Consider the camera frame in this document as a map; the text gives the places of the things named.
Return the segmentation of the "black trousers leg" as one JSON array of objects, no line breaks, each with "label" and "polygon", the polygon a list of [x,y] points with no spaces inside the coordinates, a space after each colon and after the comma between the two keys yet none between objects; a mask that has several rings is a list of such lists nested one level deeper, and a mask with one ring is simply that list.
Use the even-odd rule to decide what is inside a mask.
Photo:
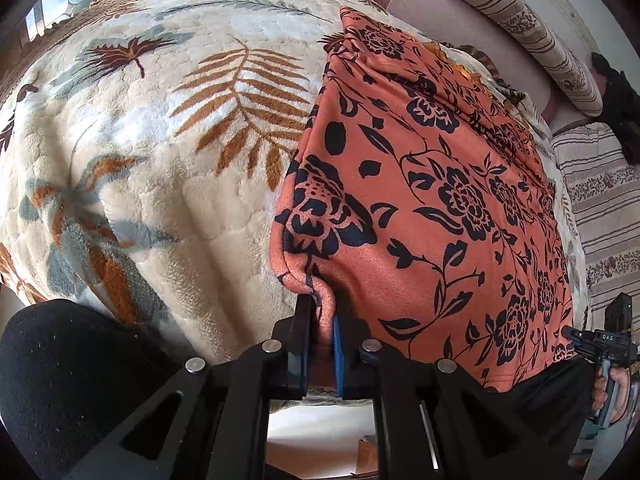
[{"label": "black trousers leg", "polygon": [[1,335],[1,418],[41,479],[62,479],[180,370],[137,330],[57,299]]}]

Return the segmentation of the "cream leaf-pattern blanket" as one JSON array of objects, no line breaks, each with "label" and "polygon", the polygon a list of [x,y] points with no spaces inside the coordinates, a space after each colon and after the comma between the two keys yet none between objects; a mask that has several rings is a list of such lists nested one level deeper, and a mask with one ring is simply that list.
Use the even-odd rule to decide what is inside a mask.
[{"label": "cream leaf-pattern blanket", "polygon": [[270,237],[341,8],[439,47],[533,133],[577,326],[577,250],[550,132],[472,55],[367,0],[98,0],[1,83],[1,273],[29,304],[68,299],[174,358],[217,364],[264,340],[301,292]]}]

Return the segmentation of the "black clothing pile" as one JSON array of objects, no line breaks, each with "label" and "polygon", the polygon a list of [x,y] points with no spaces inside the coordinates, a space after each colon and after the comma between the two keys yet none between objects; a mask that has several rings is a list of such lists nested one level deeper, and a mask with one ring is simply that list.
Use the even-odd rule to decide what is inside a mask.
[{"label": "black clothing pile", "polygon": [[605,79],[600,122],[607,124],[620,142],[629,165],[639,163],[639,93],[631,87],[625,73],[614,70],[600,53],[591,53],[592,67]]}]

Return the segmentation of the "pink quilted headboard cushion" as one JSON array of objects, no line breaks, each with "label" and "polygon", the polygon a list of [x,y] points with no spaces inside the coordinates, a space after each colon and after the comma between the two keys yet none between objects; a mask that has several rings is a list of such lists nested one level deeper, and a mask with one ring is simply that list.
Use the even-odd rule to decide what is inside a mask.
[{"label": "pink quilted headboard cushion", "polygon": [[528,93],[552,132],[588,122],[515,39],[463,0],[374,1],[428,38],[487,54],[507,84]]}]

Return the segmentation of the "striped floral side pillow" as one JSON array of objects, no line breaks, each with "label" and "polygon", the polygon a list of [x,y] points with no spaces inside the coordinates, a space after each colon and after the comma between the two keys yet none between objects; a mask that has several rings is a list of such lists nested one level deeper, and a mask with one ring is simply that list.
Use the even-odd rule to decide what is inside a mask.
[{"label": "striped floral side pillow", "polygon": [[639,321],[639,168],[600,122],[556,134],[555,152],[585,255],[589,322],[602,328],[605,308],[631,296]]}]

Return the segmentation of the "orange black floral garment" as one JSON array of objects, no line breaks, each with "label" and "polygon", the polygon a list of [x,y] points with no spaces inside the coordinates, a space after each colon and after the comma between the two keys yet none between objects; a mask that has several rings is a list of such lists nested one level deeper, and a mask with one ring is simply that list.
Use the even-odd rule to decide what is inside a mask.
[{"label": "orange black floral garment", "polygon": [[500,391],[573,355],[555,192],[533,133],[438,44],[341,8],[286,174],[272,270],[334,318]]}]

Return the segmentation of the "striped floral bolster pillow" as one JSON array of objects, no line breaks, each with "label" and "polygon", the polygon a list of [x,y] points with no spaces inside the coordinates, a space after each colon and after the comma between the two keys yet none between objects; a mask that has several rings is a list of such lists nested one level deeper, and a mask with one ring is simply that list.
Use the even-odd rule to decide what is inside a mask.
[{"label": "striped floral bolster pillow", "polygon": [[582,114],[597,117],[602,113],[601,93],[588,66],[525,0],[463,1],[523,46]]}]

